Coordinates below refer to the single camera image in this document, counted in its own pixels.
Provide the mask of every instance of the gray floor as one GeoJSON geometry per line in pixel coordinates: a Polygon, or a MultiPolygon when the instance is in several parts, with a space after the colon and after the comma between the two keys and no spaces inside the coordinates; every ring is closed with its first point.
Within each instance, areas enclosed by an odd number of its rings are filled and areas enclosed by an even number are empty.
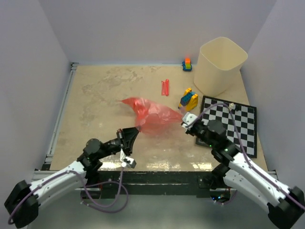
{"type": "MultiPolygon", "coordinates": [[[[121,196],[118,205],[124,201],[121,196]]],[[[238,193],[224,207],[207,198],[131,196],[120,213],[105,214],[80,205],[77,191],[40,213],[29,229],[275,229],[255,203],[238,193]]]]}

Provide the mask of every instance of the table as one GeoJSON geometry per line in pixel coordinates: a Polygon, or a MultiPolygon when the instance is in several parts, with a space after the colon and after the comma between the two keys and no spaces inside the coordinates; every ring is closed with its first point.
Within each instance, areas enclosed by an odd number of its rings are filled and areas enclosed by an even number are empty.
{"type": "MultiPolygon", "coordinates": [[[[135,114],[122,99],[143,97],[176,110],[185,89],[191,87],[199,95],[198,106],[192,110],[198,115],[203,94],[194,86],[195,71],[196,66],[192,72],[184,72],[177,65],[78,66],[50,169],[60,170],[74,161],[89,139],[106,142],[116,137],[117,129],[134,126],[135,114]],[[161,95],[165,79],[170,81],[168,97],[161,95]]],[[[241,75],[217,98],[249,104],[241,75]]],[[[162,136],[139,134],[132,157],[137,161],[134,171],[211,171],[219,164],[211,149],[197,146],[195,137],[186,135],[178,123],[162,136]]],[[[101,170],[120,169],[118,154],[101,161],[101,170]]],[[[267,171],[259,138],[253,161],[267,171]]]]}

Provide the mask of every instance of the scuffed table surface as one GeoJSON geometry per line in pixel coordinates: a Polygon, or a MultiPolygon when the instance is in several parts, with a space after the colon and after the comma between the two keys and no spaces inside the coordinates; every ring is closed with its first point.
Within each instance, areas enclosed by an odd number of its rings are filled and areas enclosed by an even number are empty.
{"type": "MultiPolygon", "coordinates": [[[[191,87],[199,95],[200,112],[202,93],[193,83],[192,72],[181,66],[100,65],[78,66],[63,116],[55,147],[51,170],[60,170],[77,159],[86,142],[98,138],[106,142],[116,137],[116,130],[134,126],[133,110],[120,102],[128,97],[143,97],[177,110],[184,91],[191,87]],[[161,81],[169,79],[169,96],[161,96],[161,81]]],[[[233,85],[217,98],[249,104],[241,75],[233,85]]],[[[195,144],[195,137],[186,135],[176,123],[160,136],[140,133],[133,146],[134,171],[211,171],[219,163],[211,149],[195,144]]],[[[119,154],[101,160],[101,170],[120,168],[119,154]]],[[[261,144],[258,140],[257,159],[267,170],[261,144]]]]}

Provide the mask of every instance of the checkerboard pattern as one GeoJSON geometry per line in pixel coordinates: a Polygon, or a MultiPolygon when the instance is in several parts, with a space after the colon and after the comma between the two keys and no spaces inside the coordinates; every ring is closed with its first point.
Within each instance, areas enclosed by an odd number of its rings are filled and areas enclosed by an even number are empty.
{"type": "MultiPolygon", "coordinates": [[[[230,103],[233,102],[204,96],[201,106],[201,111],[216,103],[225,103],[229,105],[230,103]]],[[[237,104],[237,103],[234,104],[240,105],[239,111],[232,109],[231,112],[233,113],[235,124],[240,134],[244,149],[249,157],[256,158],[257,157],[256,107],[248,106],[244,104],[237,104]]],[[[202,120],[205,125],[208,123],[209,120],[221,121],[223,123],[224,128],[227,130],[228,139],[240,147],[237,134],[234,131],[233,121],[226,107],[223,106],[213,107],[203,115],[202,120]]],[[[199,138],[196,139],[196,144],[208,147],[208,145],[202,142],[199,138]]]]}

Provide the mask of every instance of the beige bucket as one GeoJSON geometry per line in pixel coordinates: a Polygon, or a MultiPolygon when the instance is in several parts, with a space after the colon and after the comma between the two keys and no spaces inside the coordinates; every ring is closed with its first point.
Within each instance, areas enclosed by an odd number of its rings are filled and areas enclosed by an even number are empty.
{"type": "Polygon", "coordinates": [[[215,97],[230,87],[247,58],[232,40],[218,37],[201,46],[194,84],[203,94],[215,97]]]}

